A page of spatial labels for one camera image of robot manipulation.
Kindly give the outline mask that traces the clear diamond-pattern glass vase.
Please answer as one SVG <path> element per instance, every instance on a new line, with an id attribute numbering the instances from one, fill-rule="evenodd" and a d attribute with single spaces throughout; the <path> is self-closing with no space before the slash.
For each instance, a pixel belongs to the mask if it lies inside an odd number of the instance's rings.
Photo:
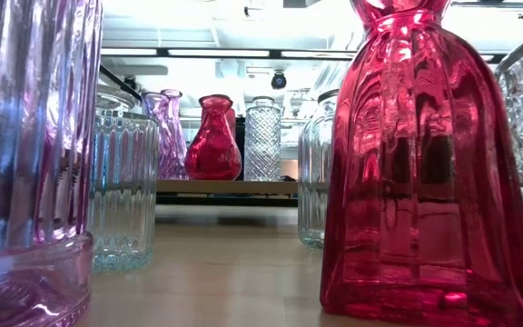
<path id="1" fill-rule="evenodd" d="M 256 96 L 246 110 L 244 179 L 273 182 L 281 169 L 281 109 L 269 96 Z"/>

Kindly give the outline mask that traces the red pear-shaped glass vase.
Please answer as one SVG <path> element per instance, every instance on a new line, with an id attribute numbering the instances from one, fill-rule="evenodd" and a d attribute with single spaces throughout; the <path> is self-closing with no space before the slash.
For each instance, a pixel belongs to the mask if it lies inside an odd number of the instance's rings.
<path id="1" fill-rule="evenodd" d="M 202 123 L 185 155 L 185 170 L 192 180 L 234 181 L 240 174 L 240 151 L 225 114 L 233 101 L 224 94 L 199 99 Z"/>

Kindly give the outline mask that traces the clear ribbed glass jar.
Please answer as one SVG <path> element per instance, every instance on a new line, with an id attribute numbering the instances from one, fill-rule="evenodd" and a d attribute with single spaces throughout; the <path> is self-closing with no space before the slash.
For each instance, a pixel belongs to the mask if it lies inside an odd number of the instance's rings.
<path id="1" fill-rule="evenodd" d="M 317 250 L 324 244 L 332 124 L 338 93 L 338 89 L 333 89 L 318 97 L 319 108 L 299 135 L 298 236 L 304 245 Z"/>
<path id="2" fill-rule="evenodd" d="M 136 99 L 97 86 L 88 229 L 94 270 L 134 270 L 153 258 L 158 126 Z"/>

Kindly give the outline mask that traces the pink swirl glass vase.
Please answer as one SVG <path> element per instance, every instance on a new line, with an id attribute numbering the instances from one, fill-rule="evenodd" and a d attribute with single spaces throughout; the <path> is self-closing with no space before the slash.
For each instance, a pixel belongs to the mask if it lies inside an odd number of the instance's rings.
<path id="1" fill-rule="evenodd" d="M 186 141 L 180 122 L 180 100 L 183 94 L 175 89 L 142 93 L 144 111 L 158 125 L 159 180 L 186 180 L 184 161 Z"/>

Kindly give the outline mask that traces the slender pink glass vase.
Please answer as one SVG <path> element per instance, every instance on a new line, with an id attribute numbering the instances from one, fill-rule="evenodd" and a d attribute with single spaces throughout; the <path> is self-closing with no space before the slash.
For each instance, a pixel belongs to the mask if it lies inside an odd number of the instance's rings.
<path id="1" fill-rule="evenodd" d="M 186 141 L 180 122 L 180 100 L 183 93 L 174 89 L 161 91 L 167 100 L 165 111 L 166 141 L 164 163 L 160 171 L 163 180 L 187 180 L 185 170 Z"/>

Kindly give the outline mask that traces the large red pleated vase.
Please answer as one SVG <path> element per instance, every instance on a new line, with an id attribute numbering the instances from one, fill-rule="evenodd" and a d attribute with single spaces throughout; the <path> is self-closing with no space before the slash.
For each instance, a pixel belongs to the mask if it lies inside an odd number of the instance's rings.
<path id="1" fill-rule="evenodd" d="M 320 302 L 434 327 L 523 327 L 523 203 L 502 93 L 449 0 L 350 0 L 364 43 L 333 121 Z"/>

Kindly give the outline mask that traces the large pink ribbed vase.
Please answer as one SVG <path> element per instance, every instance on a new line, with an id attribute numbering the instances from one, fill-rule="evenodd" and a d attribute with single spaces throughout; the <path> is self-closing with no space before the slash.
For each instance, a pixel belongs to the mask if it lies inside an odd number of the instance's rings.
<path id="1" fill-rule="evenodd" d="M 0 327 L 71 327 L 86 226 L 103 0 L 0 0 Z"/>

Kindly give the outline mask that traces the black metal wooden shelf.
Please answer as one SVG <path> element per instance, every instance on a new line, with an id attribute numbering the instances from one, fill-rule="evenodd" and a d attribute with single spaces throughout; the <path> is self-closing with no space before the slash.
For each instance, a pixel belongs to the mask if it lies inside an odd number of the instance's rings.
<path id="1" fill-rule="evenodd" d="M 296 182 L 158 180 L 158 193 L 281 193 L 298 192 Z"/>

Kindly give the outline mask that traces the black overhead light bar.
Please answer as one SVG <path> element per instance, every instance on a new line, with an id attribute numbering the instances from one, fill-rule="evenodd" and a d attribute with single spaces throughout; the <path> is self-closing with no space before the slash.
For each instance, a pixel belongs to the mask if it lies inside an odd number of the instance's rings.
<path id="1" fill-rule="evenodd" d="M 231 58 L 268 60 L 322 60 L 350 61 L 353 51 L 292 50 L 292 49 L 237 49 L 190 47 L 105 47 L 101 55 L 118 57 L 171 57 L 171 58 Z"/>

